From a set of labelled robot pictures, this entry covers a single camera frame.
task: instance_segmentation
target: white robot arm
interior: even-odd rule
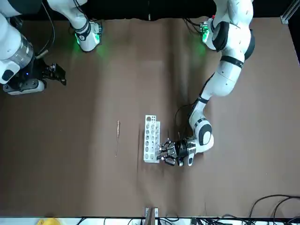
[[[79,10],[87,0],[47,2],[70,21],[83,51],[89,52],[100,44],[101,25],[91,22]],[[13,16],[37,13],[41,5],[46,10],[42,0],[0,1],[0,83],[3,90],[11,95],[43,91],[45,79],[58,80],[66,85],[65,71],[55,63],[52,66],[45,64],[42,55],[46,51],[36,57],[32,44],[9,22]]]
[[[212,127],[204,115],[204,108],[212,96],[226,96],[234,88],[244,61],[254,50],[255,39],[249,29],[253,17],[251,0],[214,0],[217,6],[215,18],[209,19],[210,34],[206,42],[222,57],[215,73],[206,81],[189,117],[192,137],[179,142],[167,142],[160,148],[158,158],[179,166],[193,163],[196,153],[210,149],[214,143]]]

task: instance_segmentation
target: yellow object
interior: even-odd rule
[[[40,219],[37,225],[60,225],[60,222],[55,218]]]

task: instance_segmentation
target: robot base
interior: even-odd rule
[[[80,33],[75,30],[77,43],[84,52],[92,51],[98,44],[101,44],[102,25],[96,22],[89,22],[88,29]]]
[[[10,87],[8,84],[3,86],[3,91],[10,95],[22,95],[29,94],[34,92],[41,92],[45,89],[45,84],[38,79],[29,79],[22,84],[20,90],[15,90]]]

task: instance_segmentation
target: green led light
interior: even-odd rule
[[[209,34],[210,34],[210,31],[207,30],[207,31],[202,35],[202,41],[203,41],[204,43],[207,42],[207,39],[208,39]]]
[[[99,34],[96,34],[95,38],[96,38],[97,41],[100,41],[100,35]]]
[[[79,44],[80,45],[80,43],[79,43],[79,40],[78,40],[78,37],[77,37],[77,35],[75,34],[75,37],[76,37],[76,40],[77,40],[77,44]]]
[[[93,33],[93,37],[94,37],[94,40],[95,40],[95,42],[98,44],[98,43],[100,43],[100,35],[99,34],[94,34]]]

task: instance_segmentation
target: brown table surface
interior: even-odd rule
[[[195,100],[220,54],[180,19],[104,22],[103,44],[90,53],[68,22],[55,28],[45,61],[65,69],[67,86],[49,81],[42,93],[1,98],[0,215],[138,217],[156,206],[161,216],[243,217],[264,195],[300,194],[300,67],[279,18],[253,20],[255,51],[235,89],[205,110],[214,147],[184,168],[143,162],[144,116],[157,115],[161,140],[177,137],[177,108]],[[50,34],[49,22],[24,29],[36,49]],[[254,216],[270,216],[278,201],[261,202]],[[299,207],[287,202],[278,216]]]

